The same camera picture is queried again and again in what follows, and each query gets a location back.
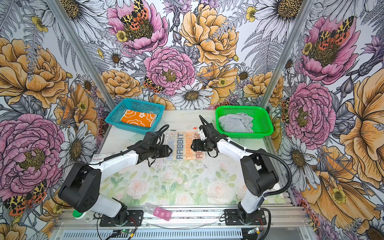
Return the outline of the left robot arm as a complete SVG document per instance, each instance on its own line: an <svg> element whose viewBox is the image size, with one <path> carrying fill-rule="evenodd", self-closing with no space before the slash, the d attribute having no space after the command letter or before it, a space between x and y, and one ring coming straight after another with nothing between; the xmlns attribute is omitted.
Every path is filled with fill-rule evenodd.
<svg viewBox="0 0 384 240"><path fill-rule="evenodd" d="M109 217L115 225L128 220L127 206L100 193L101 183L130 166L150 159L169 157L173 150L161 140L163 133L147 132L142 141L126 151L88 164L76 163L61 186L58 196L79 213L91 211Z"/></svg>

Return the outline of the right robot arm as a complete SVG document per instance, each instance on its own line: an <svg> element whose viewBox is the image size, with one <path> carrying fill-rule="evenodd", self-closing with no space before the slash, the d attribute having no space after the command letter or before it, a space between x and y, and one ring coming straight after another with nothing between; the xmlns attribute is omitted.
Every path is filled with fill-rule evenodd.
<svg viewBox="0 0 384 240"><path fill-rule="evenodd" d="M268 196L285 191L279 184L278 173L270 159L272 155L262 149L253 151L235 143L229 137L221 135L212 124L201 125L199 134L200 138L193 140L191 145L193 151L215 151L241 164L247 190L238 205L238 215L243 224L249 225L261 211Z"/></svg>

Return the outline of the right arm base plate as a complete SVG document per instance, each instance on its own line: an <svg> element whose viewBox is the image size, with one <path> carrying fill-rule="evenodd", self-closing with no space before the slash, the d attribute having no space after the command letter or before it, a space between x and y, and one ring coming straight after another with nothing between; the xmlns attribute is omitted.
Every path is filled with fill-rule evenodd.
<svg viewBox="0 0 384 240"><path fill-rule="evenodd" d="M267 224L266 215L262 210L248 214L239 209L225 209L224 217L227 226L261 226Z"/></svg>

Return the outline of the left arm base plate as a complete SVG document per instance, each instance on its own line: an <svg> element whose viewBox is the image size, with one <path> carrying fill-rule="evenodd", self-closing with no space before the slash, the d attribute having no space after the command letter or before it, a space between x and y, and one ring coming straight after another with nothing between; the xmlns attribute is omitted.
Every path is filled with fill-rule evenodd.
<svg viewBox="0 0 384 240"><path fill-rule="evenodd" d="M100 227L140 227L143 218L142 210L126 210L114 218L103 215L99 225Z"/></svg>

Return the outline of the blue beige patterned towel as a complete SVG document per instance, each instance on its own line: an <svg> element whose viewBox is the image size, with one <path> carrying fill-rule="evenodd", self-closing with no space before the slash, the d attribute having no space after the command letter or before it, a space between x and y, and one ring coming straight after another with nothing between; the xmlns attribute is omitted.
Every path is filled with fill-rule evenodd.
<svg viewBox="0 0 384 240"><path fill-rule="evenodd" d="M166 134L165 143L173 150L173 152L166 157L166 160L181 161L205 159L206 154L204 152L195 152L192 150L191 145L195 139L200 139L197 128L190 130L169 130Z"/></svg>

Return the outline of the orange white lion towel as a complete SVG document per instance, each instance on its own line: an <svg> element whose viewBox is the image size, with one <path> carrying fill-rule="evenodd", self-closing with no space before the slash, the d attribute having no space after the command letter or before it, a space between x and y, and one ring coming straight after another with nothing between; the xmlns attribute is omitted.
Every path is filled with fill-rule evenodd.
<svg viewBox="0 0 384 240"><path fill-rule="evenodd" d="M157 117L158 115L156 114L126 110L121 117L121 122L128 125L151 128Z"/></svg>

